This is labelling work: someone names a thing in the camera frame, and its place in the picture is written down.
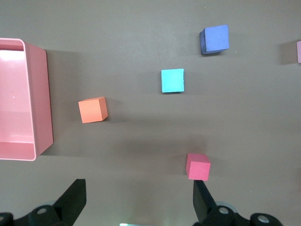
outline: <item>screw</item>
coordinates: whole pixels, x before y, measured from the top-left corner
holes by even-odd
[[[267,217],[263,216],[263,215],[259,215],[259,216],[257,217],[257,219],[258,219],[260,222],[262,222],[262,223],[265,223],[265,224],[269,223],[269,219],[268,219]]]
[[[225,208],[225,207],[220,207],[219,211],[222,214],[228,214],[229,213],[229,210],[227,208]]]

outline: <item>blue cube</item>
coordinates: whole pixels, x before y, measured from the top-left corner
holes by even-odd
[[[206,27],[200,34],[201,54],[219,53],[229,49],[228,25]]]
[[[184,69],[161,71],[162,92],[184,92]]]

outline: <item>cyan cube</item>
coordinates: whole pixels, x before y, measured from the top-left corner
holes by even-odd
[[[161,71],[162,92],[184,92],[184,69]]]

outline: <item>pink plastic container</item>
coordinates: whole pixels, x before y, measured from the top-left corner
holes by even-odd
[[[33,161],[52,144],[46,51],[0,38],[0,159]]]

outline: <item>block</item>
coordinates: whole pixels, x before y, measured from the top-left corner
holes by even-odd
[[[189,153],[186,164],[188,179],[207,181],[209,178],[210,164],[206,155]]]
[[[83,123],[103,121],[108,117],[107,105],[104,97],[79,101],[79,110]]]
[[[161,71],[162,92],[184,92],[184,69]]]
[[[301,64],[301,41],[297,42],[298,63]]]
[[[201,54],[219,53],[229,49],[228,25],[206,27],[200,34]]]

